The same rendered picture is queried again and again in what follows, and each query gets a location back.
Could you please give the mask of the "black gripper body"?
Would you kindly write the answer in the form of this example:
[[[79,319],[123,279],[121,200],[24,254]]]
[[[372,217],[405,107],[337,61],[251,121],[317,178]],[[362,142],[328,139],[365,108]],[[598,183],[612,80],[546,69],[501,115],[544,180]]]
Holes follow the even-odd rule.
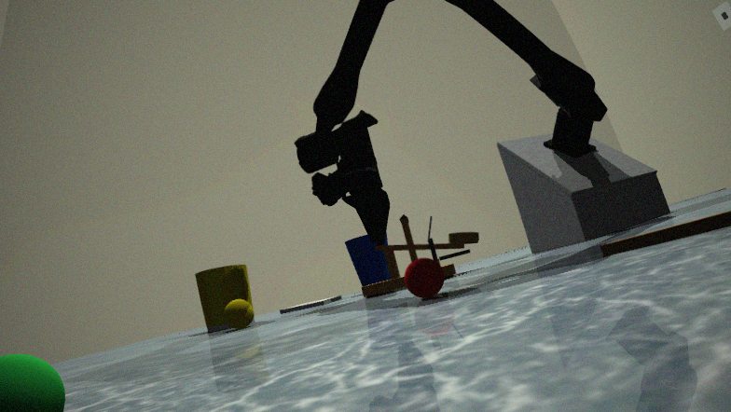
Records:
[[[383,187],[379,176],[378,163],[371,147],[357,147],[340,156],[345,173],[336,181],[338,194],[344,198],[351,195]]]

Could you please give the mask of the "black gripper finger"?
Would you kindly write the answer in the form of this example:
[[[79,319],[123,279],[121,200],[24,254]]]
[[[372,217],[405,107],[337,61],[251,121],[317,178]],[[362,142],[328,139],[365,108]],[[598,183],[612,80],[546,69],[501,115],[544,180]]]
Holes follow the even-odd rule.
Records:
[[[368,237],[372,242],[379,241],[380,219],[383,201],[382,188],[375,188],[342,198],[359,214]]]
[[[382,205],[381,210],[381,219],[380,219],[380,230],[379,230],[379,241],[377,241],[378,245],[384,245],[385,243],[385,237],[386,237],[386,229],[387,229],[387,223],[388,223],[388,216],[389,216],[389,210],[390,210],[390,204]]]

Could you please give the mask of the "yellow ball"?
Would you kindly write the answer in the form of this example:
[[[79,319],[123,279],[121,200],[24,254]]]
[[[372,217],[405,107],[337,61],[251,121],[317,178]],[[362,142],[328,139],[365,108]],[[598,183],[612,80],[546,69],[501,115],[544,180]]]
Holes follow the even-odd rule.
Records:
[[[227,304],[224,318],[226,323],[235,329],[245,328],[254,318],[253,308],[243,299],[233,300]]]

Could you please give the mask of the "green ball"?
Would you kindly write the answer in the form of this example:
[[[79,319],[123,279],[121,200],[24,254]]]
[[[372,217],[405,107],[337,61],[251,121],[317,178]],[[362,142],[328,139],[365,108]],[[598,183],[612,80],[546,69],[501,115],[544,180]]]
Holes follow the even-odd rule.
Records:
[[[26,354],[0,356],[0,412],[63,412],[62,379],[47,362]]]

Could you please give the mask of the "red ball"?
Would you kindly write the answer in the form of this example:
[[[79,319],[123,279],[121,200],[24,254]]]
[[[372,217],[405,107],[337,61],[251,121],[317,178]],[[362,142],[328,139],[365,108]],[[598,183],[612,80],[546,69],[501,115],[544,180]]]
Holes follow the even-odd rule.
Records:
[[[418,258],[407,267],[404,276],[406,288],[413,295],[427,298],[436,295],[444,283],[441,266],[431,258]]]

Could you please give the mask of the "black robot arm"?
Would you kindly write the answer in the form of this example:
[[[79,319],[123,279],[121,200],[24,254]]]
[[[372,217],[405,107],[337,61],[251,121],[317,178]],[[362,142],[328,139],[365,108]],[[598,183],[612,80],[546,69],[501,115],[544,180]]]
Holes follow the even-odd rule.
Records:
[[[336,181],[345,171],[338,156],[357,147],[373,148],[367,128],[379,121],[363,110],[358,116],[344,119],[354,106],[360,70],[384,9],[393,1],[360,0],[336,66],[313,103],[316,131],[294,142],[299,165],[305,172],[337,164],[338,169],[328,176],[316,172],[311,177],[312,194],[323,205],[333,206],[341,198]],[[559,107],[553,138],[544,142],[545,146],[573,158],[597,149],[589,144],[590,133],[594,121],[602,121],[608,108],[594,91],[592,75],[549,49],[495,1],[445,1],[460,7],[528,63],[536,74],[531,83]]]

